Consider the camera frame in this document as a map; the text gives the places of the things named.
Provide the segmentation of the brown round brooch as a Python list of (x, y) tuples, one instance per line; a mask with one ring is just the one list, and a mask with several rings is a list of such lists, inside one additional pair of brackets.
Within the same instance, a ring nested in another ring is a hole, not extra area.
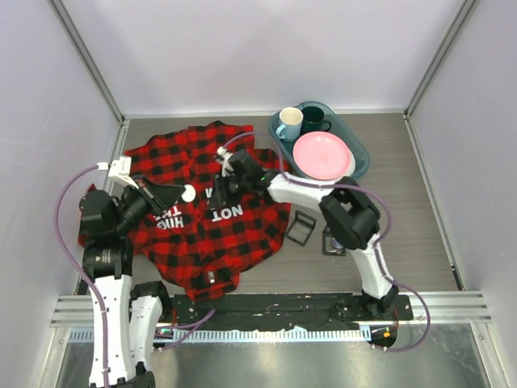
[(183, 188), (184, 188), (184, 191), (181, 195), (182, 201), (186, 202), (186, 203), (192, 202), (196, 197), (195, 188), (190, 184), (184, 185)]

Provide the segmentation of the red black plaid shirt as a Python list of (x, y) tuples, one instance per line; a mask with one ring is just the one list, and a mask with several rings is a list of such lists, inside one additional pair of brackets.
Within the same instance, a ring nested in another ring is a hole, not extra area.
[(155, 135), (126, 151), (132, 174), (155, 183), (190, 184), (196, 191), (191, 203), (174, 205), (160, 217), (149, 215), (129, 234), (135, 254), (145, 255), (163, 280), (183, 288), (194, 301), (235, 290), (242, 272), (283, 245), (289, 204), (268, 204), (251, 193), (233, 205), (208, 207), (214, 175), (221, 169), (214, 156), (227, 141), (233, 152), (248, 151), (261, 167), (279, 167), (274, 150), (255, 148), (252, 130), (250, 124), (214, 121)]

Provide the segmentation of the blue round brooch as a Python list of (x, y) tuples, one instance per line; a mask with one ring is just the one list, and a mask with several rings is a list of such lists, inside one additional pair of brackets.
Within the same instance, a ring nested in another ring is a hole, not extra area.
[(333, 239), (333, 240), (332, 240), (332, 243), (333, 243), (333, 246), (334, 246), (336, 249), (338, 249), (338, 250), (340, 250), (340, 249), (342, 249), (342, 248), (343, 248), (343, 246), (342, 246), (342, 245), (341, 245), (337, 240), (335, 240), (335, 239)]

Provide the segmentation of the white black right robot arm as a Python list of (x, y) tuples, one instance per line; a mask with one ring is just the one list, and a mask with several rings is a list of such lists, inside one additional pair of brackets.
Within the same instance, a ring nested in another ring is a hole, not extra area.
[(278, 169), (263, 169), (251, 155), (220, 147), (215, 159), (221, 172), (215, 175), (211, 209), (233, 205), (247, 194), (268, 204), (292, 204), (318, 211), (326, 220), (331, 236), (352, 255), (359, 270), (361, 309), (375, 319), (394, 310), (399, 287), (389, 273), (380, 248), (380, 212), (365, 189), (344, 177), (336, 183), (296, 178)]

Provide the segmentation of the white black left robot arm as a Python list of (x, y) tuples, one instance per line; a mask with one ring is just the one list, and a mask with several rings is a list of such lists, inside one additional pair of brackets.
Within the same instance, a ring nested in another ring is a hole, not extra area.
[(177, 202), (194, 199), (190, 185), (162, 185), (144, 176), (136, 177), (121, 198), (95, 189), (81, 199), (82, 269), (94, 313), (90, 387), (156, 385), (149, 363), (154, 332), (170, 317), (172, 303), (159, 280), (133, 284), (128, 233), (147, 215), (163, 215)]

